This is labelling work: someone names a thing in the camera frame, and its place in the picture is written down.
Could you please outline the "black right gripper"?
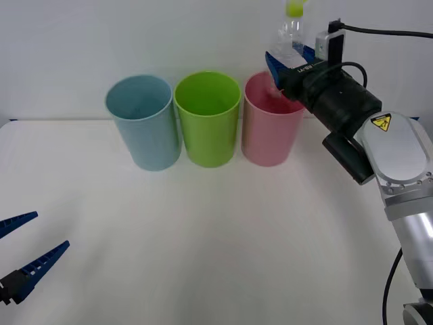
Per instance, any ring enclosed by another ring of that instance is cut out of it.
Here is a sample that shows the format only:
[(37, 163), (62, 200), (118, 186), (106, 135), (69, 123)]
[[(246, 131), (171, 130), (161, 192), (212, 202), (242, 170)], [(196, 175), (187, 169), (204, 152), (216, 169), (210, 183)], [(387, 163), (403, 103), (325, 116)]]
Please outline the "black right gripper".
[(288, 68), (268, 51), (265, 61), (275, 84), (277, 98), (286, 98), (292, 102), (312, 104), (332, 88), (332, 82), (327, 73), (319, 75), (329, 68), (328, 61), (316, 60), (315, 50), (301, 43), (293, 42), (293, 64), (304, 64)]

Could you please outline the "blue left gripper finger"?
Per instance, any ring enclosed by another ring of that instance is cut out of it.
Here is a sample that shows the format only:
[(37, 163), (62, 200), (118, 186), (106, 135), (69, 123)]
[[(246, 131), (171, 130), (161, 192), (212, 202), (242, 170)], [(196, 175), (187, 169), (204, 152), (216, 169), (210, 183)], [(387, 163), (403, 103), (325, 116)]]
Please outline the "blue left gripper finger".
[(9, 219), (4, 219), (0, 221), (0, 238), (3, 238), (18, 229), (25, 223), (33, 220), (38, 217), (38, 213), (36, 211), (25, 213), (22, 215), (18, 215), (15, 217), (11, 217)]
[(6, 305), (9, 305), (12, 301), (17, 305), (23, 302), (69, 246), (70, 243), (67, 240), (38, 259), (2, 278), (1, 301)]

